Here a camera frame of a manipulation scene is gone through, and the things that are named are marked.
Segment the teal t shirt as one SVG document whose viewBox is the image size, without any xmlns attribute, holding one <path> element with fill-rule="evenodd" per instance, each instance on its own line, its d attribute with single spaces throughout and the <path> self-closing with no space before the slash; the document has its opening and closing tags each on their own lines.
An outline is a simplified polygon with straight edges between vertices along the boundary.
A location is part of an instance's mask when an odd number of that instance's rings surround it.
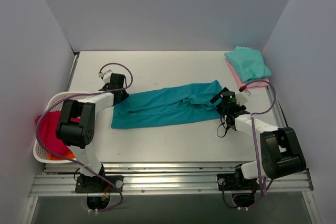
<svg viewBox="0 0 336 224">
<path fill-rule="evenodd" d="M 133 93 L 114 106 L 111 128 L 138 129 L 218 119 L 210 100 L 221 90 L 214 80 Z"/>
</svg>

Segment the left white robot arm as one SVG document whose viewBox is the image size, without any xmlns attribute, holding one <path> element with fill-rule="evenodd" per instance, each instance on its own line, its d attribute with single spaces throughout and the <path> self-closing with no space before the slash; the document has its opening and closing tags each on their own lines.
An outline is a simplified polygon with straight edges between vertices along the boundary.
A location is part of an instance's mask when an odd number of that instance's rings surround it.
<svg viewBox="0 0 336 224">
<path fill-rule="evenodd" d="M 79 163 L 82 182 L 87 182 L 94 192 L 102 191 L 106 185 L 104 166 L 98 160 L 92 143 L 97 114 L 129 97 L 125 90 L 125 75 L 109 70 L 102 79 L 104 86 L 98 93 L 63 102 L 56 127 L 56 137 L 69 147 Z"/>
</svg>

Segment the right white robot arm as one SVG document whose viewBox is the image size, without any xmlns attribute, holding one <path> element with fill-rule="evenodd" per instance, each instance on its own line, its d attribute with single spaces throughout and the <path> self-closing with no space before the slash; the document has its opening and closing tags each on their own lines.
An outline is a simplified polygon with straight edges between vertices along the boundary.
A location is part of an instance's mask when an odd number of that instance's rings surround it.
<svg viewBox="0 0 336 224">
<path fill-rule="evenodd" d="M 237 98 L 235 92 L 224 88 L 210 100 L 226 131 L 232 129 L 244 133 L 254 141 L 256 158 L 239 165 L 238 172 L 233 175 L 235 186 L 244 189 L 252 179 L 277 179 L 304 171 L 307 164 L 295 130 L 255 118 L 255 114 L 248 112 Z"/>
</svg>

